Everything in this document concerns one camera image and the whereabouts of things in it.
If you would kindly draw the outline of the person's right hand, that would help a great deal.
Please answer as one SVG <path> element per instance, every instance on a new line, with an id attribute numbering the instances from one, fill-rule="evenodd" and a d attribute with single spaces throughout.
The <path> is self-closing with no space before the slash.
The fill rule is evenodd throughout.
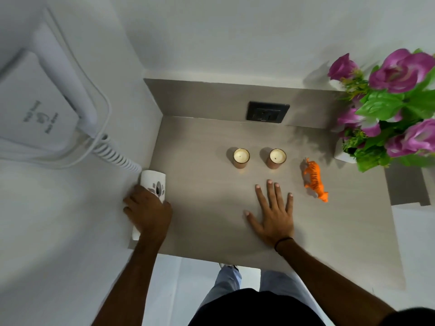
<path id="1" fill-rule="evenodd" d="M 274 247 L 275 243 L 284 237 L 293 237 L 295 226 L 293 215 L 289 216 L 286 213 L 286 203 L 281 192 L 280 184 L 273 182 L 275 194 L 278 203 L 277 210 L 271 210 L 268 200 L 268 193 L 265 196 L 259 185 L 255 185 L 255 193 L 262 211 L 262 224 L 264 226 L 264 235 L 258 237 L 268 246 Z"/>

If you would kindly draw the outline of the person's left hand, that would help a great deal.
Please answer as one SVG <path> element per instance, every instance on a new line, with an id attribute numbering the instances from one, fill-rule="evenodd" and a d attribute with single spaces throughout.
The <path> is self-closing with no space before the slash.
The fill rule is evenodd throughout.
<path id="1" fill-rule="evenodd" d="M 138 184 L 128 196 L 136 202 L 135 217 L 129 220 L 140 233 L 139 241 L 160 247 L 171 224 L 171 204 L 160 202 L 157 196 Z"/>

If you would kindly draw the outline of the white cylinder vase grey print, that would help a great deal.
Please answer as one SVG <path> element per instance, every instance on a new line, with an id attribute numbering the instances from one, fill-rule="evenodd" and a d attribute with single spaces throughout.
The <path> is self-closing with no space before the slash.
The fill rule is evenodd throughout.
<path id="1" fill-rule="evenodd" d="M 154 170 L 144 170 L 140 175 L 140 185 L 157 196 L 160 202 L 165 201 L 166 174 Z"/>

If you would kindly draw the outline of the person's right forearm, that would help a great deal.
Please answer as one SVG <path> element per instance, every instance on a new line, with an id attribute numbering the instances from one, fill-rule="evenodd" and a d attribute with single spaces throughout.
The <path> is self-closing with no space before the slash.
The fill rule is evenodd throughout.
<path id="1" fill-rule="evenodd" d="M 387 316 L 396 312 L 378 297 L 314 258 L 296 241 L 282 242 L 278 251 L 336 326 L 379 326 Z"/>

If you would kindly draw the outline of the person's left forearm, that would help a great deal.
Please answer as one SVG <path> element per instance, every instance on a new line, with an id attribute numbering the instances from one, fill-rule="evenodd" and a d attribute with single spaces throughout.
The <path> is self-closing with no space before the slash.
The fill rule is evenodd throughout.
<path id="1" fill-rule="evenodd" d="M 142 326 L 150 280 L 163 241 L 141 235 L 91 326 Z"/>

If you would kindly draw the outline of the black wrist band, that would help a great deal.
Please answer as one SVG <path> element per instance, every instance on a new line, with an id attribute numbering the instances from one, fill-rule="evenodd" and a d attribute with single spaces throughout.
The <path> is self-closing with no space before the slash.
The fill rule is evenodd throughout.
<path id="1" fill-rule="evenodd" d="M 279 244 L 281 244 L 282 242 L 290 241 L 290 240 L 294 241 L 294 239 L 290 236 L 279 239 L 274 245 L 274 250 L 279 253 L 279 251 L 278 251 Z"/>

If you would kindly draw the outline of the orange toy tiger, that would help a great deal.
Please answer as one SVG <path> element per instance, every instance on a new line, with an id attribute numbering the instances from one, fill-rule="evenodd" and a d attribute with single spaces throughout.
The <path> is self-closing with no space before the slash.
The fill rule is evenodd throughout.
<path id="1" fill-rule="evenodd" d="M 311 189 L 321 201 L 325 203 L 329 202 L 329 193 L 324 189 L 320 166 L 309 158 L 306 158 L 305 161 L 305 168 L 302 172 L 302 175 L 305 178 L 305 188 Z"/>

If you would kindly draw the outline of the copper cup candle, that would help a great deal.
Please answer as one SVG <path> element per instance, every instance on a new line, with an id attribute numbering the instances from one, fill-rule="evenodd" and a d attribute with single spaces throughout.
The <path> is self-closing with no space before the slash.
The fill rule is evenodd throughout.
<path id="1" fill-rule="evenodd" d="M 283 163 L 286 162 L 287 155 L 282 149 L 272 149 L 266 160 L 266 165 L 271 170 L 278 169 Z"/>
<path id="2" fill-rule="evenodd" d="M 237 169 L 243 169 L 246 167 L 250 160 L 250 153 L 247 149 L 238 148 L 233 152 L 232 164 Z"/>

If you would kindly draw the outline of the light grey trousers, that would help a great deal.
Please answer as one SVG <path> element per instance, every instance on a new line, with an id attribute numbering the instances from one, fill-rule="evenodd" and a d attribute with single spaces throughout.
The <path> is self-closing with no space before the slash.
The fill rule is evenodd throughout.
<path id="1" fill-rule="evenodd" d="M 199 308 L 226 294 L 242 290 L 241 284 L 242 276 L 238 268 L 235 266 L 223 265 L 218 273 L 214 286 L 206 295 Z M 279 296 L 291 296 L 313 309 L 313 311 L 321 317 L 319 310 L 316 307 L 315 300 L 310 296 L 310 293 L 305 288 L 301 279 L 299 279 L 294 272 L 285 274 L 271 270 L 262 270 L 260 274 L 260 287 L 257 292 L 265 291 L 272 292 Z"/>

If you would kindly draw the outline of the white flower pot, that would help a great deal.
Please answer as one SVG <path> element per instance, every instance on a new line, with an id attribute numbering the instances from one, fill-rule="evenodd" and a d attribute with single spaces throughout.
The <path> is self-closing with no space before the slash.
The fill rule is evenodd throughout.
<path id="1" fill-rule="evenodd" d="M 348 153 L 343 150 L 344 140 L 343 138 L 339 138 L 334 151 L 334 158 L 345 163 L 356 164 L 357 161 L 354 157 L 351 157 Z"/>

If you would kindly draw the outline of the black shirt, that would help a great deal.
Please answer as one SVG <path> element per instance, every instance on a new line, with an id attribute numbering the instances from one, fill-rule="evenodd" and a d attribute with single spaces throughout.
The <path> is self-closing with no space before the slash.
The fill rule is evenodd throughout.
<path id="1" fill-rule="evenodd" d="M 326 326 L 310 307 L 291 296 L 242 289 L 200 307 L 188 326 Z M 410 308 L 377 326 L 435 326 L 435 310 Z"/>

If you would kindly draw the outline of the artificial purple flower plant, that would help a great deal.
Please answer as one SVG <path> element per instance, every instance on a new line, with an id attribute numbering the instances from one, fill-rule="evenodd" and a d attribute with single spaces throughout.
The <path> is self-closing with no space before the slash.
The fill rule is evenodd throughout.
<path id="1" fill-rule="evenodd" d="M 366 78 L 347 53 L 328 77 L 351 103 L 336 129 L 360 172 L 391 162 L 435 166 L 435 54 L 397 49 Z"/>

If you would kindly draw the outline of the black wall socket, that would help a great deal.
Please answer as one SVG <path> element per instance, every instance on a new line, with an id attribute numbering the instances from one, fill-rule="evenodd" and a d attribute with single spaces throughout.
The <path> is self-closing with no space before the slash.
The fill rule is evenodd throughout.
<path id="1" fill-rule="evenodd" d="M 246 120 L 256 122 L 282 123 L 289 109 L 289 104 L 250 101 L 248 103 Z"/>

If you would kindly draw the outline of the white wall-mounted hair dryer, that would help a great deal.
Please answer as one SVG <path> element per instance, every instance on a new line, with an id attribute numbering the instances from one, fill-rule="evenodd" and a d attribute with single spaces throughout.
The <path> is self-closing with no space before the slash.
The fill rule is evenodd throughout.
<path id="1" fill-rule="evenodd" d="M 0 160 L 70 168 L 111 111 L 45 0 L 0 0 Z"/>

